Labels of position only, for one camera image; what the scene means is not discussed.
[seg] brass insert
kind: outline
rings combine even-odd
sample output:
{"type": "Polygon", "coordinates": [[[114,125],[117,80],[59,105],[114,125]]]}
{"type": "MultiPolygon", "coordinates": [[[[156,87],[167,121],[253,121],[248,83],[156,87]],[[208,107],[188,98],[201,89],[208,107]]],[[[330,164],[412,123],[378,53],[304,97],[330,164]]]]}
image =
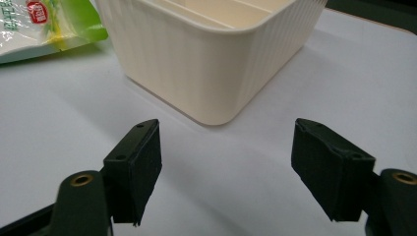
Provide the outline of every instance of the brass insert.
{"type": "Polygon", "coordinates": [[[417,178],[407,173],[395,172],[392,177],[403,184],[417,185],[417,178]]]}
{"type": "Polygon", "coordinates": [[[81,175],[78,175],[78,176],[74,177],[71,180],[71,185],[74,186],[74,187],[81,187],[81,186],[84,186],[84,185],[88,184],[89,182],[91,182],[92,179],[93,179],[92,175],[81,174],[81,175]]]}

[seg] white plastic basket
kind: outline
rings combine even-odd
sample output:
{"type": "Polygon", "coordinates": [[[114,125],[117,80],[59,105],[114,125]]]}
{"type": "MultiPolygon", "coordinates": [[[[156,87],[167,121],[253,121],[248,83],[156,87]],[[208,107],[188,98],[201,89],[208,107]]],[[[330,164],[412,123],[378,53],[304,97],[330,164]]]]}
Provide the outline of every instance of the white plastic basket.
{"type": "Polygon", "coordinates": [[[95,0],[126,75],[198,122],[233,119],[327,0],[95,0]]]}

